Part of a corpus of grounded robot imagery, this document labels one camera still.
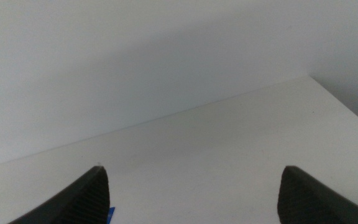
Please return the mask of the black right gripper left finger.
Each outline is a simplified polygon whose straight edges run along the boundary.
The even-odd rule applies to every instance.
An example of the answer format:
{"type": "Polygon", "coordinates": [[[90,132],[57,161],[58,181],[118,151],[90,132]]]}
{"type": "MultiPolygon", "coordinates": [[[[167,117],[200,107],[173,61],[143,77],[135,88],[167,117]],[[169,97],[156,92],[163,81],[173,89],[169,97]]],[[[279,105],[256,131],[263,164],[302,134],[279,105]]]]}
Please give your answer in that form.
{"type": "Polygon", "coordinates": [[[108,175],[94,166],[61,192],[11,224],[105,224],[110,208],[108,175]]]}

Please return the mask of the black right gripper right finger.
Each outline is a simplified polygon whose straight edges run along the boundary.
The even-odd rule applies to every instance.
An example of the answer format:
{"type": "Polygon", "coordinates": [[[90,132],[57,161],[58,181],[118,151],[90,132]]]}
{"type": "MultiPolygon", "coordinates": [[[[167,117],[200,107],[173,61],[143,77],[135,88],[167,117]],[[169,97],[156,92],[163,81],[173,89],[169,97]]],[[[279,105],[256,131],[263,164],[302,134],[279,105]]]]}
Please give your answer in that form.
{"type": "Polygon", "coordinates": [[[358,205],[297,166],[282,173],[277,213],[288,224],[358,224],[358,205]]]}

